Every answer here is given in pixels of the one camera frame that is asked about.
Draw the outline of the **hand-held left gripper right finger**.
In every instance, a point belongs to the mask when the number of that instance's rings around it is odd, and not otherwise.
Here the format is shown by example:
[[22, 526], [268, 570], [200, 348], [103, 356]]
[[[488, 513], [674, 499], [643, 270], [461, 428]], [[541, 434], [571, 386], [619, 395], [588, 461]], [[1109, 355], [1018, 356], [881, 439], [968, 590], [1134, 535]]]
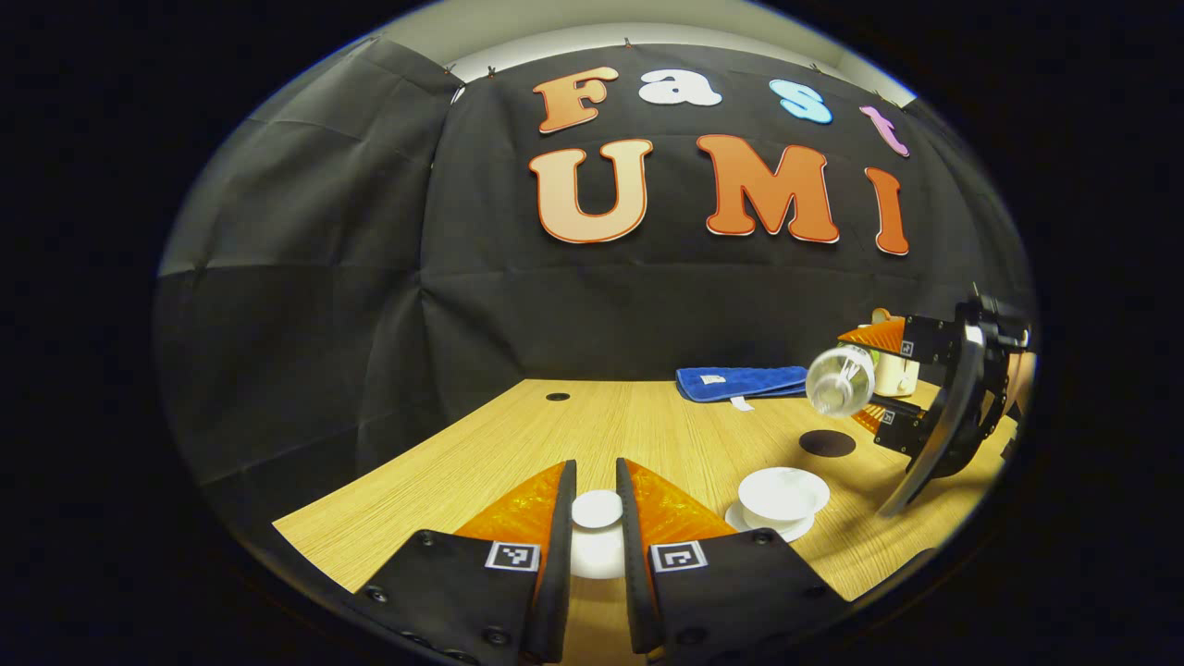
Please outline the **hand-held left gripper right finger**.
[[650, 662], [781, 662], [847, 601], [772, 529], [736, 531], [620, 457], [626, 607]]

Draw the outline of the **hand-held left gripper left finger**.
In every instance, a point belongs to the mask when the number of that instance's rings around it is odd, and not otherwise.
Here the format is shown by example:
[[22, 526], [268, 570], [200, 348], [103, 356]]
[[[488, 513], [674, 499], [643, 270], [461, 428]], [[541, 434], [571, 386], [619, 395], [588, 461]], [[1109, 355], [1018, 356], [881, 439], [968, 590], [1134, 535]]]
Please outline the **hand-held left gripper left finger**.
[[560, 662], [578, 465], [562, 461], [453, 532], [420, 529], [352, 595], [398, 643], [440, 662]]

